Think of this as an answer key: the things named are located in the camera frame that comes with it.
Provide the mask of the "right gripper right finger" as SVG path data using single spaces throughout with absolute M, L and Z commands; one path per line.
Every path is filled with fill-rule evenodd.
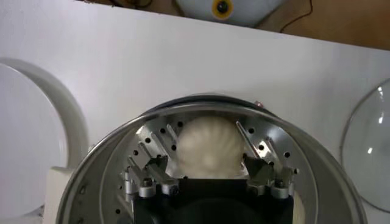
M 294 195 L 294 169 L 246 154 L 243 155 L 243 164 L 249 175 L 247 188 L 256 196 L 269 194 L 277 200 L 284 200 Z

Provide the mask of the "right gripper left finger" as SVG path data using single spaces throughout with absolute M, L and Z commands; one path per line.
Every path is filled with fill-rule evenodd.
M 127 195 L 137 194 L 141 198 L 151 198 L 157 193 L 157 186 L 162 194 L 173 196 L 179 193 L 179 181 L 166 173 L 168 156 L 151 158 L 140 168 L 130 156 L 129 166 L 124 171 L 124 190 Z

